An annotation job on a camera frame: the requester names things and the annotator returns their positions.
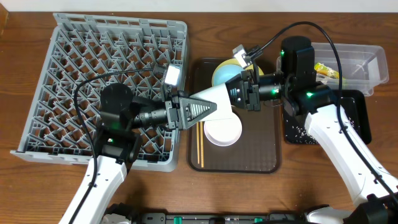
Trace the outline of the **white cup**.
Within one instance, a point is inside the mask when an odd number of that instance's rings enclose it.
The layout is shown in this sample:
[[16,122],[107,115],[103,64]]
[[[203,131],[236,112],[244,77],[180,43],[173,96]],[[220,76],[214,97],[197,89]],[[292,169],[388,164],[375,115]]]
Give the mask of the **white cup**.
[[202,90],[191,95],[191,97],[199,100],[210,101],[217,105],[216,111],[212,112],[201,121],[231,119],[233,117],[231,102],[225,83]]

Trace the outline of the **light blue bowl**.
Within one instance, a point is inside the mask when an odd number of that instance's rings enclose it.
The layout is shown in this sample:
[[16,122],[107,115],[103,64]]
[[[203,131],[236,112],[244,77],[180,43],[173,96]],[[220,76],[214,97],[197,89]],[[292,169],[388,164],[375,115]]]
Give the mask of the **light blue bowl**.
[[212,77],[212,85],[217,86],[225,83],[236,75],[240,75],[243,70],[244,69],[239,65],[222,65],[220,68],[215,70]]

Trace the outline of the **white pink-rimmed bowl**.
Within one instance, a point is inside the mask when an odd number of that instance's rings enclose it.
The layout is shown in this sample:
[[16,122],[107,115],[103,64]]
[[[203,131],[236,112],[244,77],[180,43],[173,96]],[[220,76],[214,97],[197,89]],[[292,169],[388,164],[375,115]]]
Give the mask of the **white pink-rimmed bowl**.
[[237,114],[228,119],[204,122],[206,138],[214,145],[226,147],[234,144],[241,136],[243,126]]

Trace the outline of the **rice food scraps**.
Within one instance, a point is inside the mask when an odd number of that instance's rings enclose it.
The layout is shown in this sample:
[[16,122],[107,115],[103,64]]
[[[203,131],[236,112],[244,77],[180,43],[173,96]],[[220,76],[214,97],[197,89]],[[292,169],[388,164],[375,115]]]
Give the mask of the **rice food scraps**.
[[[346,111],[345,113],[360,138],[365,144],[369,144],[372,141],[372,136],[368,117],[360,117],[357,112]],[[289,116],[285,111],[283,111],[283,120],[286,142],[291,144],[318,144],[313,137],[307,134],[305,128],[300,126],[295,118]]]

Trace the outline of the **green orange snack wrapper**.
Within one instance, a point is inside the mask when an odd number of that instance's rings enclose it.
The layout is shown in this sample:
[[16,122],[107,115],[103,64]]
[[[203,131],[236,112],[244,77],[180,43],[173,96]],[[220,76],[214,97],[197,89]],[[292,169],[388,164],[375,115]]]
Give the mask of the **green orange snack wrapper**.
[[337,72],[336,70],[334,70],[334,69],[332,69],[330,67],[327,67],[326,65],[324,65],[322,63],[316,63],[314,65],[314,69],[320,75],[324,75],[326,77],[333,78],[333,79],[339,79],[340,78],[339,72]]

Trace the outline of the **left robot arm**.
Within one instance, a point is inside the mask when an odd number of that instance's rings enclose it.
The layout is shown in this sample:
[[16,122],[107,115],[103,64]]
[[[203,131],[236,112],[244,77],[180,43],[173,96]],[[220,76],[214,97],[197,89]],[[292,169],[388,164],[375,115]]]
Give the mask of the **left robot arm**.
[[115,191],[124,182],[141,150],[135,129],[164,125],[188,129],[217,110],[214,102],[184,92],[163,93],[161,99],[136,96],[124,84],[107,86],[101,96],[93,157],[61,223],[99,223]]

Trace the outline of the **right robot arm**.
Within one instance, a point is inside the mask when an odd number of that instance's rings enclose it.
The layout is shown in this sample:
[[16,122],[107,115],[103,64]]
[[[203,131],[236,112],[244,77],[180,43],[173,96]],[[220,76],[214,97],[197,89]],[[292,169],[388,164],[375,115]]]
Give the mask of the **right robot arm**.
[[353,129],[340,95],[316,80],[310,39],[288,37],[281,44],[281,70],[260,76],[257,67],[226,82],[231,104],[258,111],[260,102],[282,100],[284,110],[326,152],[343,179],[355,209],[328,205],[304,213],[301,223],[397,223],[397,178],[373,156]]

